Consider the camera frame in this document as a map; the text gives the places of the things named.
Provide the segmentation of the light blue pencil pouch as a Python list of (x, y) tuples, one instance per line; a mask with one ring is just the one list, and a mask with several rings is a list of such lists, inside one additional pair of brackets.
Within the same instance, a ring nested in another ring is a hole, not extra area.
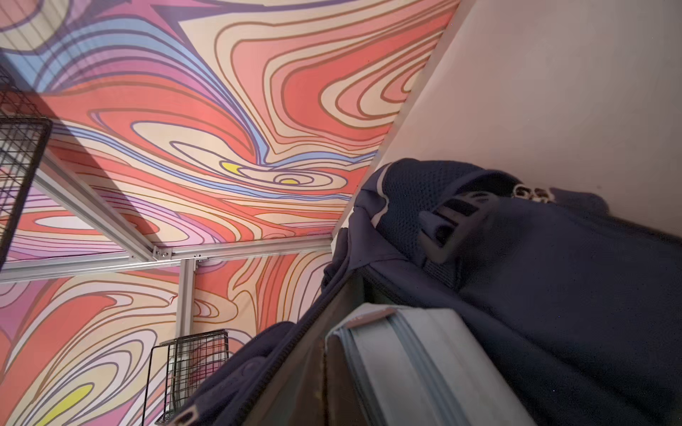
[(331, 424), (534, 424), (453, 310), (365, 303), (325, 349)]

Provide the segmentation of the navy blue student backpack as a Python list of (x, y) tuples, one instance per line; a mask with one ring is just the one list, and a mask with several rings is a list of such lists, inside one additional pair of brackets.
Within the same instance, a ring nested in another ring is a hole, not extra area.
[(331, 424), (325, 338), (359, 306), (450, 309), (532, 425), (681, 422), (681, 241), (593, 193), (404, 159), (362, 187), (321, 296), (259, 333), (172, 425)]

